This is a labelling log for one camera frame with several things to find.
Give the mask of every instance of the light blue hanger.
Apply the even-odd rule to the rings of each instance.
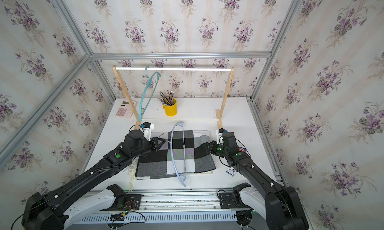
[[[176,176],[177,178],[179,179],[180,183],[184,186],[184,187],[187,187],[187,185],[184,183],[185,179],[186,179],[186,166],[185,166],[185,139],[184,139],[184,126],[183,126],[183,123],[184,122],[177,122],[175,123],[175,125],[173,126],[173,129],[172,129],[172,132],[170,134],[170,156],[172,158],[172,163],[173,163],[173,168],[175,169],[175,173],[176,173]],[[183,148],[184,148],[184,175],[181,175],[182,177],[184,177],[184,180],[181,180],[180,179],[180,175],[179,175],[179,172],[177,171],[177,168],[176,168],[176,164],[175,164],[175,160],[173,159],[173,148],[172,148],[172,140],[173,140],[173,132],[175,130],[175,127],[176,126],[180,126],[183,128]]]
[[[159,83],[159,77],[161,77],[161,74],[159,72],[155,72],[155,73],[152,74],[151,78],[149,78],[147,76],[147,68],[149,68],[149,66],[145,67],[145,77],[148,79],[148,83],[145,86],[145,89],[144,89],[144,92],[143,92],[143,96],[141,97],[141,101],[140,101],[140,106],[139,106],[139,122],[141,122],[141,115],[144,114],[145,110],[147,109],[148,104],[151,101],[151,98],[152,98],[153,94],[155,93],[156,86]],[[142,104],[143,104],[145,93],[147,92],[147,89],[151,86],[152,78],[155,76],[155,74],[156,74],[156,85],[153,88],[153,92],[152,92],[151,97],[149,98],[149,100],[147,102],[147,105],[145,106],[145,108],[142,108]]]

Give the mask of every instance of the pink calculator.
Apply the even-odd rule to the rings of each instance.
[[[133,112],[132,108],[129,105],[129,102],[123,101],[121,106],[119,107],[119,110],[116,113],[117,117],[122,117],[122,118],[131,118]]]

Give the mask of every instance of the sticker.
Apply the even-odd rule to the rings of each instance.
[[[236,174],[236,170],[233,167],[228,167],[226,172],[232,177]]]

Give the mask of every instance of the pencil holder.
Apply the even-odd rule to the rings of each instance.
[[[166,115],[169,117],[175,116],[177,113],[177,101],[175,100],[175,98],[173,98],[173,102],[174,104],[172,106],[165,106],[163,104],[163,109],[165,109]]]

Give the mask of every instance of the checkered blanket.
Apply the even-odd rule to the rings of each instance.
[[[170,141],[170,135],[171,132],[168,132],[168,141]],[[186,172],[202,173],[214,170],[216,167],[211,154],[201,146],[203,143],[210,142],[210,137],[191,130],[184,131],[184,137]],[[177,170],[179,174],[184,174],[183,131],[174,131],[172,145]],[[136,177],[137,179],[176,177],[170,155],[170,143],[163,144],[157,152],[140,156]]]

